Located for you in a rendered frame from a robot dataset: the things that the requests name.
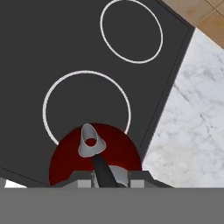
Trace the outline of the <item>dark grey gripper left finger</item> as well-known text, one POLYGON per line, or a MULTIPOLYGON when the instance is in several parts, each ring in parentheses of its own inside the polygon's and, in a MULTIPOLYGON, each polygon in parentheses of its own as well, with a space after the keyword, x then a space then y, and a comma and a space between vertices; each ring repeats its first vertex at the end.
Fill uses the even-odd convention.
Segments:
POLYGON ((91 171, 74 171, 68 179, 53 185, 54 188, 92 188, 93 186, 91 171))

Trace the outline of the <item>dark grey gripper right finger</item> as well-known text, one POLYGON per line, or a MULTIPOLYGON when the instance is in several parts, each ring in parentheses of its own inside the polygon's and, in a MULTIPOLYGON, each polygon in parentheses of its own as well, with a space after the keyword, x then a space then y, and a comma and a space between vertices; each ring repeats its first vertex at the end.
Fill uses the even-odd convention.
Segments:
POLYGON ((129 188, 171 188, 170 185, 154 179, 148 171, 130 171, 128 179, 129 188))

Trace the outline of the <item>black hob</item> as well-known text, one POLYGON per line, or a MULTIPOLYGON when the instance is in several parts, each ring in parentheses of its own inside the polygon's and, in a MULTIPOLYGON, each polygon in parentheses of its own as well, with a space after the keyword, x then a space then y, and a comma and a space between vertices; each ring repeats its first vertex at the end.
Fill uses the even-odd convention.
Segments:
POLYGON ((163 0, 0 0, 0 177, 50 186, 88 123, 149 147, 193 36, 163 0))

